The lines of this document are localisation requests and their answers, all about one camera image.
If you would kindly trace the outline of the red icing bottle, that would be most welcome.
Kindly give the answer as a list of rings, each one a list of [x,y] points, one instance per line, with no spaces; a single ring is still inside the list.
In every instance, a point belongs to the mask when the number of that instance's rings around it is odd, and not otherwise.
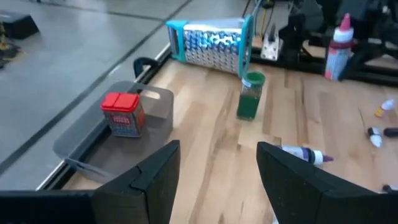
[[[342,22],[335,28],[327,55],[324,77],[337,81],[341,76],[351,55],[354,29],[351,27],[351,16],[346,13]]]

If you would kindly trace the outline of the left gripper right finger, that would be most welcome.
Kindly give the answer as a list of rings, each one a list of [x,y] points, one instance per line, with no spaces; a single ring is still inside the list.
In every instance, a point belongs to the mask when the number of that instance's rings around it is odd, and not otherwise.
[[[279,224],[398,224],[398,190],[373,192],[267,142],[256,160]]]

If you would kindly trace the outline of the white corner bracket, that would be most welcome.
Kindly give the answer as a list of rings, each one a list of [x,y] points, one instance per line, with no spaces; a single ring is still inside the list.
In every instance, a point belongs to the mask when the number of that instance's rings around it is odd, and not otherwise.
[[[280,39],[276,32],[269,32],[264,35],[263,45],[261,48],[261,58],[271,61],[277,61],[279,58]]]

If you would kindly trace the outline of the teal-framed metal box grater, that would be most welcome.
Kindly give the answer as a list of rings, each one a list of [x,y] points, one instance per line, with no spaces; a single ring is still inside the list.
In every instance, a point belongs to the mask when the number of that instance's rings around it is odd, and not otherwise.
[[[252,15],[202,21],[170,20],[165,25],[175,60],[238,77],[247,73],[254,33]]]

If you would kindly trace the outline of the purple icing bottle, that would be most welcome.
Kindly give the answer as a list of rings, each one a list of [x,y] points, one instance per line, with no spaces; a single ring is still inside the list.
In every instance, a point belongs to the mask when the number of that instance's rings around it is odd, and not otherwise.
[[[308,147],[289,145],[280,145],[277,147],[315,166],[321,166],[326,162],[334,161],[334,158],[332,158],[331,156],[328,156],[319,150],[312,150]]]

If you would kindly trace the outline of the green-lidded spice jar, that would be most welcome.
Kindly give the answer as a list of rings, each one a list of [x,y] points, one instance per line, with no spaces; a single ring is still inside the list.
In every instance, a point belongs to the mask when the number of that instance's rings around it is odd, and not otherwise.
[[[247,72],[243,76],[236,113],[239,119],[252,120],[255,118],[265,80],[264,74],[257,71]]]

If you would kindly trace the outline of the black box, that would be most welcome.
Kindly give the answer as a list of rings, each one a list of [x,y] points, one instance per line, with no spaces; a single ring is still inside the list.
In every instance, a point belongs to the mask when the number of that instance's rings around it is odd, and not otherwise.
[[[23,40],[39,33],[39,28],[30,14],[0,10],[0,22],[12,39]]]

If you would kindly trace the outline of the black table clamp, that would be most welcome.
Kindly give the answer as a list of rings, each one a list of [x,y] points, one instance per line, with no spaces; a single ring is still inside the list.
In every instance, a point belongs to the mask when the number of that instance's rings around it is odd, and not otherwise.
[[[144,71],[144,67],[156,67],[159,65],[157,60],[149,57],[139,57],[133,61],[133,69],[136,78]]]

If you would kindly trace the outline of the small orange food colouring bottle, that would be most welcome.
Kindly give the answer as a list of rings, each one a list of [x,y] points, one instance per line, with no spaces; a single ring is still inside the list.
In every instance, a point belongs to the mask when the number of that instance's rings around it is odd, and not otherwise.
[[[378,118],[383,117],[388,111],[393,110],[395,107],[395,101],[393,99],[388,99],[383,102],[377,110],[374,112],[374,115]]]

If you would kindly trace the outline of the dark grey plastic bin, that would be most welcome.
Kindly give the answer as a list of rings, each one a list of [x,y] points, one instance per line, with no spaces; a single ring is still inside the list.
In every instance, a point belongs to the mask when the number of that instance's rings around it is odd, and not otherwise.
[[[105,183],[160,149],[173,130],[174,94],[167,89],[129,81],[117,82],[108,93],[140,93],[145,115],[139,138],[114,136],[100,108],[101,95],[54,143],[53,150],[75,171]]]

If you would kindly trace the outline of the red-lidded spice tin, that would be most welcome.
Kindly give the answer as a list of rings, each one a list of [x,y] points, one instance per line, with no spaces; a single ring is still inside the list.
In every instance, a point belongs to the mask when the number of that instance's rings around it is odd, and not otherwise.
[[[145,113],[137,93],[108,93],[100,108],[115,136],[140,138],[144,132]]]

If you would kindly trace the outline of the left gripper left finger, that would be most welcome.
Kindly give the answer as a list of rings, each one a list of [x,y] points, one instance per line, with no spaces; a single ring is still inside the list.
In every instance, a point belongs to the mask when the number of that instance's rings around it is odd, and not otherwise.
[[[97,189],[0,191],[0,224],[169,224],[179,173],[173,140]]]

